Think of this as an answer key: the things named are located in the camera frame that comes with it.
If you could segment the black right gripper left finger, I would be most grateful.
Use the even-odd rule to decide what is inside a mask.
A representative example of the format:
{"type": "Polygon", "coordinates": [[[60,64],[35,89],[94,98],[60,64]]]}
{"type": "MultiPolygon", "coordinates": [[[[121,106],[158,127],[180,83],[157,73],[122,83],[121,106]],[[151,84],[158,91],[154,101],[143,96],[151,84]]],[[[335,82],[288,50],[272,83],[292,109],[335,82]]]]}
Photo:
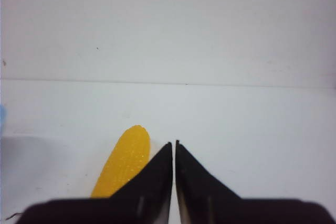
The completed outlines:
{"type": "Polygon", "coordinates": [[[172,144],[165,144],[133,179],[109,198],[62,199],[27,208],[18,223],[168,223],[172,144]]]}

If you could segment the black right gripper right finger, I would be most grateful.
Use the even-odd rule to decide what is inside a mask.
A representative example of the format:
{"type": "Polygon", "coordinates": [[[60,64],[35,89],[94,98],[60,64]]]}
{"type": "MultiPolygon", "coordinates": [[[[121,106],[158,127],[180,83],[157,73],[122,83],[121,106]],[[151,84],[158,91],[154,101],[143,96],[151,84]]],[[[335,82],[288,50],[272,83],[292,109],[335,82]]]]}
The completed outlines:
{"type": "Polygon", "coordinates": [[[182,223],[335,223],[320,204],[289,198],[242,198],[179,142],[175,185],[182,223]]]}

